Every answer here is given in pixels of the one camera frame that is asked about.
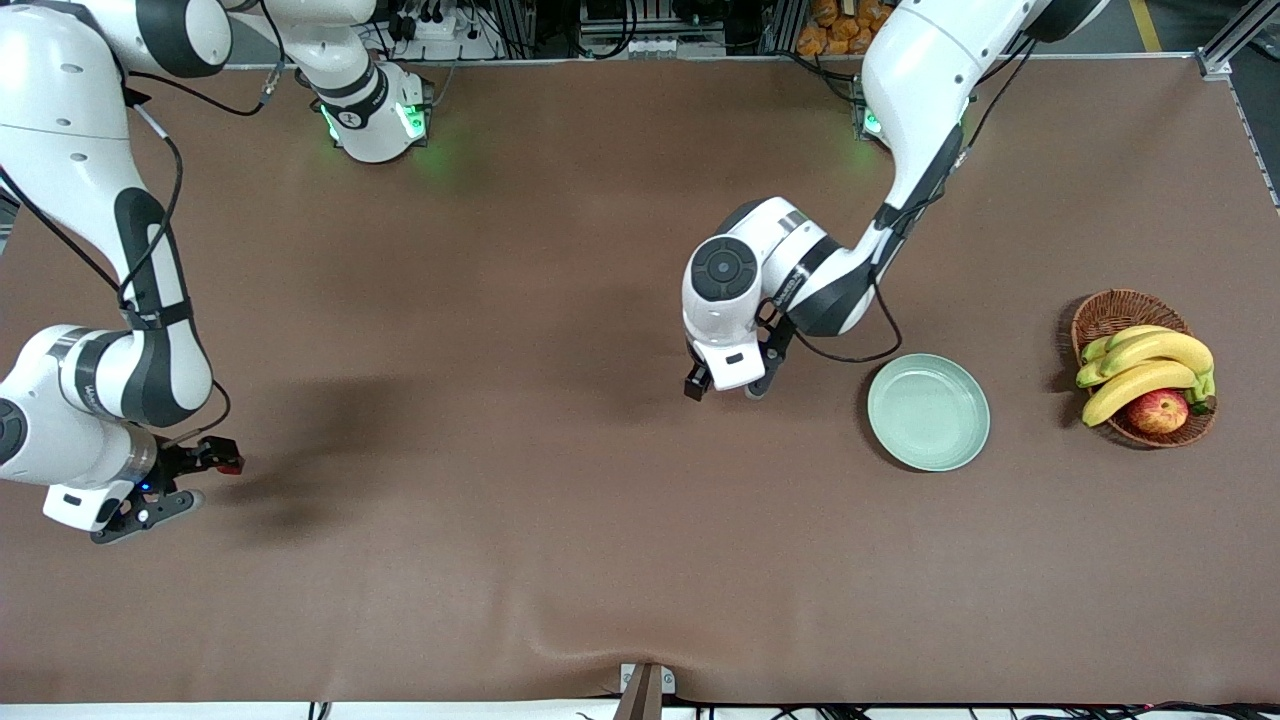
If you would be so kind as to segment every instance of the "light green plate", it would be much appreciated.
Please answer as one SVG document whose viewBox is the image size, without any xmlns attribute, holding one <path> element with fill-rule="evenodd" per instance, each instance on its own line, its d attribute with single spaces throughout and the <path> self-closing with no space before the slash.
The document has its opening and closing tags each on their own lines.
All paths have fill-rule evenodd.
<svg viewBox="0 0 1280 720">
<path fill-rule="evenodd" d="M 884 365 L 872 380 L 867 413 L 884 450 L 934 473 L 977 457 L 991 430 L 978 380 L 937 355 L 904 355 Z"/>
</svg>

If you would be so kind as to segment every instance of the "plate rim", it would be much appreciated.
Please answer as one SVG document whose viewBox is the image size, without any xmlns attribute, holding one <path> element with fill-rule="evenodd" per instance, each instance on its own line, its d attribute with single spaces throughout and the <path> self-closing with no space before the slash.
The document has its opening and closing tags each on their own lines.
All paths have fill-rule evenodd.
<svg viewBox="0 0 1280 720">
<path fill-rule="evenodd" d="M 952 370 L 959 370 L 959 373 L 963 377 L 968 378 L 969 382 L 973 383 L 973 387 L 978 389 L 978 397 L 980 398 L 980 404 L 978 405 L 980 405 L 982 407 L 982 420 L 980 420 L 982 438 L 977 443 L 977 447 L 974 448 L 973 454 L 957 464 L 948 466 L 938 466 L 938 468 L 925 468 L 915 462 L 911 462 L 910 460 L 906 460 L 905 457 L 895 452 L 893 448 L 884 442 L 884 437 L 881 433 L 881 428 L 877 427 L 876 414 L 872 411 L 872 406 L 876 398 L 877 386 L 883 386 L 884 383 L 890 382 L 891 378 L 890 375 L 886 374 L 886 372 L 893 369 L 893 365 L 899 364 L 906 365 L 910 360 L 919 360 L 919 359 L 932 359 L 936 361 L 941 361 L 946 368 Z M 900 377 L 900 373 L 896 373 L 895 377 Z M 884 366 L 877 370 L 876 375 L 872 378 L 870 387 L 867 388 L 867 419 L 872 425 L 872 434 L 876 436 L 876 442 L 878 442 L 881 447 L 884 448 L 886 452 L 896 457 L 900 462 L 910 468 L 914 468 L 916 470 L 924 470 L 927 473 L 950 473 L 951 470 L 959 470 L 960 468 L 964 468 L 969 462 L 973 462 L 973 460 L 982 454 L 983 448 L 987 447 L 987 441 L 991 438 L 991 402 L 987 400 L 987 391 L 982 389 L 982 383 L 978 382 L 978 378 L 973 377 L 973 373 L 966 370 L 963 365 L 960 365 L 955 360 L 933 352 L 911 352 L 908 355 L 901 355 L 899 357 L 895 357 L 893 360 L 890 360 L 888 363 L 884 364 Z"/>
</svg>

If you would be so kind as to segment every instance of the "green light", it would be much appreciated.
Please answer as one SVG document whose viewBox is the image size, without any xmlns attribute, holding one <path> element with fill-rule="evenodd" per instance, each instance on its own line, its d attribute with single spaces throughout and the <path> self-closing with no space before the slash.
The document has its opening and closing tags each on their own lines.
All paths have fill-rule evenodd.
<svg viewBox="0 0 1280 720">
<path fill-rule="evenodd" d="M 396 104 L 396 113 L 401 117 L 401 123 L 404 126 L 404 132 L 412 138 L 422 137 L 426 133 L 426 123 L 424 122 L 422 110 L 410 105 L 408 108 Z"/>
<path fill-rule="evenodd" d="M 329 115 L 329 109 L 320 105 L 320 114 L 324 115 L 324 122 L 329 124 L 329 137 L 332 137 L 334 142 L 338 142 L 338 128 L 333 127 L 333 117 Z"/>
</svg>

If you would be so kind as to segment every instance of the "fruit basket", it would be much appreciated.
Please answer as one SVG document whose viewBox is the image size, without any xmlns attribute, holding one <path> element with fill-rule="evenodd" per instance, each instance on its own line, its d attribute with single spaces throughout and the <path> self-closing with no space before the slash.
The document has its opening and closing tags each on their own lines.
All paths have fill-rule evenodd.
<svg viewBox="0 0 1280 720">
<path fill-rule="evenodd" d="M 1161 325 L 1194 337 L 1181 315 L 1158 297 L 1133 290 L 1107 290 L 1085 299 L 1075 310 L 1071 319 L 1071 347 L 1075 361 L 1083 368 L 1080 354 L 1084 346 L 1133 325 Z M 1093 392 L 1093 388 L 1089 388 L 1091 396 Z M 1112 415 L 1107 424 L 1125 439 L 1142 447 L 1183 447 L 1204 437 L 1213 427 L 1215 418 L 1217 418 L 1216 405 L 1203 415 L 1189 416 L 1183 427 L 1167 434 L 1144 433 L 1135 428 L 1124 413 Z"/>
</svg>

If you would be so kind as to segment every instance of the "yellow line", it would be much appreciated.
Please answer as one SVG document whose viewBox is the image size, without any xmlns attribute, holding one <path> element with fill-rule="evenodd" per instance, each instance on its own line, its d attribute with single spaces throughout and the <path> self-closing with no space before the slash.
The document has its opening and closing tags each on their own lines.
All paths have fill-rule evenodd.
<svg viewBox="0 0 1280 720">
<path fill-rule="evenodd" d="M 1161 53 L 1160 36 L 1156 35 L 1156 23 L 1151 22 L 1151 10 L 1147 9 L 1147 0 L 1129 0 L 1133 10 L 1133 19 L 1138 23 L 1138 35 L 1142 36 L 1142 46 L 1147 53 Z"/>
</svg>

